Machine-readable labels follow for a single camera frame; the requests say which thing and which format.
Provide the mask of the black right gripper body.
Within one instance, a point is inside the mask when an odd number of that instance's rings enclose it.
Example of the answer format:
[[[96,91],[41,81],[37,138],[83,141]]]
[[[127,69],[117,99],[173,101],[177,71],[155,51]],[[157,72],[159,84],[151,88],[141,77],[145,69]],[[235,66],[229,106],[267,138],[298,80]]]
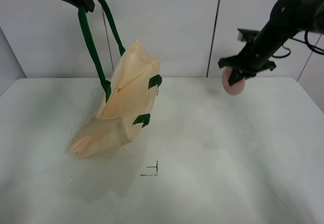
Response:
[[[262,71],[275,69],[275,63],[269,60],[270,57],[267,50],[244,47],[237,55],[220,58],[218,66],[241,70],[244,73],[244,79],[249,79]]]

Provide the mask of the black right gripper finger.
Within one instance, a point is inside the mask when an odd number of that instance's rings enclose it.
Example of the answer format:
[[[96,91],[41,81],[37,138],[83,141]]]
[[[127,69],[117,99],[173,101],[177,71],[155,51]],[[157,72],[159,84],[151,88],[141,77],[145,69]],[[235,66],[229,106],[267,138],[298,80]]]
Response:
[[[241,70],[233,69],[228,79],[229,86],[234,85],[235,83],[243,80],[244,78],[244,73]]]

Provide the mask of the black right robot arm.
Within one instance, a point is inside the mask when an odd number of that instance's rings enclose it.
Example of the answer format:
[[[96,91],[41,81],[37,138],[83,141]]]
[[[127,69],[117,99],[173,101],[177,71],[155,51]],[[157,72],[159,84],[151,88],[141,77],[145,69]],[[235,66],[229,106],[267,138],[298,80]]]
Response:
[[[261,31],[240,28],[238,40],[245,46],[237,55],[218,61],[220,68],[232,69],[229,85],[274,70],[276,65],[270,58],[301,31],[323,33],[323,0],[278,0]]]

